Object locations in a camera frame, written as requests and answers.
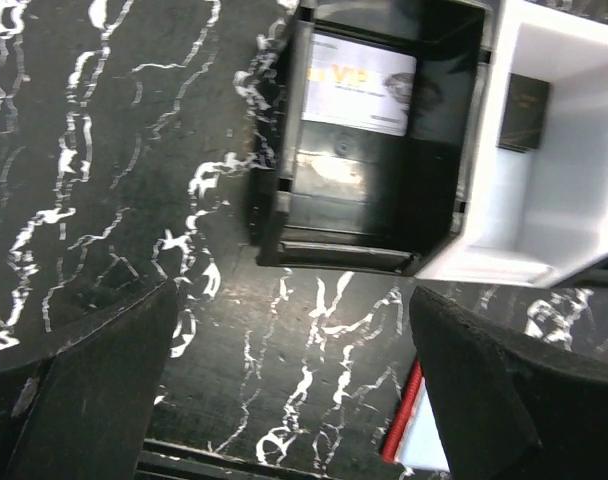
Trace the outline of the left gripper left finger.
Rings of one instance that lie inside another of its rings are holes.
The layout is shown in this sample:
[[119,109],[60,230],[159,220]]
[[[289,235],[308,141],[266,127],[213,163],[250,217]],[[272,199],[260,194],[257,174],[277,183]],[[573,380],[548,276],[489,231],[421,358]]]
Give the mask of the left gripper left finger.
[[131,479],[179,313],[171,281],[0,350],[0,479]]

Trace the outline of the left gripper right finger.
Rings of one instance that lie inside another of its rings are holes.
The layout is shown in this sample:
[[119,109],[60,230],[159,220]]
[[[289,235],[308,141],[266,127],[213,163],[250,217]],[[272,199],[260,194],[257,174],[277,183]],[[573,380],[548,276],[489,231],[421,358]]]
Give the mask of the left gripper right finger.
[[426,288],[410,325],[454,479],[608,479],[608,363]]

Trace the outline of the red leather card holder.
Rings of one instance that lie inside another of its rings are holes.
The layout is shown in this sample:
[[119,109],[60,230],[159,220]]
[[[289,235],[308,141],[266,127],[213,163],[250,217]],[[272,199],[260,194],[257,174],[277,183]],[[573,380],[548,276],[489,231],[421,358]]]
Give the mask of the red leather card holder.
[[450,473],[417,359],[386,435],[381,458],[385,463],[402,465],[408,472],[435,471],[441,476]]

